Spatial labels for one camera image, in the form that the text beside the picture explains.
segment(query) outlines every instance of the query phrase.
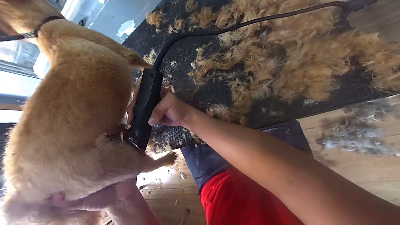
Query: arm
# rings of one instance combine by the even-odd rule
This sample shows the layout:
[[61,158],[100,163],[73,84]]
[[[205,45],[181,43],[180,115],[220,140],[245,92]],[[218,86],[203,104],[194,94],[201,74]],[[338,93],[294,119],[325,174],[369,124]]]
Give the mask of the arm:
[[[57,202],[55,198],[62,199],[53,196],[53,202]],[[116,225],[163,225],[136,187],[136,178],[108,186],[83,199],[53,205],[70,210],[105,210]]]
[[400,224],[398,207],[308,155],[268,134],[218,121],[172,93],[166,94],[153,110],[149,124],[157,122],[181,125],[194,132],[233,166],[276,195],[307,225]]

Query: red clothing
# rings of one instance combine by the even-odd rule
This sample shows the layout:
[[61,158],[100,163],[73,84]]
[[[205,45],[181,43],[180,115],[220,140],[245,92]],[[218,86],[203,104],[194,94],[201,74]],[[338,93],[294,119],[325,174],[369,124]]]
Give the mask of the red clothing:
[[231,168],[211,178],[200,195],[208,225],[302,225],[271,192]]

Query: dog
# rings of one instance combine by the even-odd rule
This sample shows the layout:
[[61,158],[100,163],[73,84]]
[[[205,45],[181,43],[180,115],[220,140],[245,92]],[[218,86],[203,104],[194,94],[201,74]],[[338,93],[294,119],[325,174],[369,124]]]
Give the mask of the dog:
[[172,165],[175,153],[153,160],[109,134],[119,127],[131,94],[130,66],[151,68],[137,53],[65,19],[44,0],[0,0],[0,29],[31,32],[50,70],[23,106],[5,149],[8,224],[91,224],[97,212],[41,211],[50,196],[80,199],[141,172]]

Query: forearm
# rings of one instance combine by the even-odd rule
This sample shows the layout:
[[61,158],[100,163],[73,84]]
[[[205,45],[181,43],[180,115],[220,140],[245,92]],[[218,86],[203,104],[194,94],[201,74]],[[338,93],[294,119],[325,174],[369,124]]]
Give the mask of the forearm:
[[109,208],[107,213],[116,225],[163,225],[139,190],[118,206]]
[[189,118],[189,130],[276,195],[305,224],[384,224],[398,219],[394,205],[268,134],[217,121],[198,110]]

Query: hand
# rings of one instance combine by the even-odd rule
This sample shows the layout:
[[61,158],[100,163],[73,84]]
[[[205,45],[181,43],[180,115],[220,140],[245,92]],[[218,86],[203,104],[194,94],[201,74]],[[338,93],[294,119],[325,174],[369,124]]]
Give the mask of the hand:
[[[136,102],[137,93],[134,94],[134,99],[129,104],[128,124],[130,125],[133,120],[133,107]],[[153,126],[156,123],[176,127],[185,127],[188,122],[190,113],[195,110],[192,106],[184,103],[178,99],[171,91],[166,88],[161,90],[161,101],[154,108],[149,120],[149,125]]]
[[64,201],[63,194],[55,194],[52,205],[68,210],[99,211],[120,207],[124,200],[134,200],[141,195],[136,187],[136,178],[128,179],[117,184],[103,188],[85,198],[75,201]]

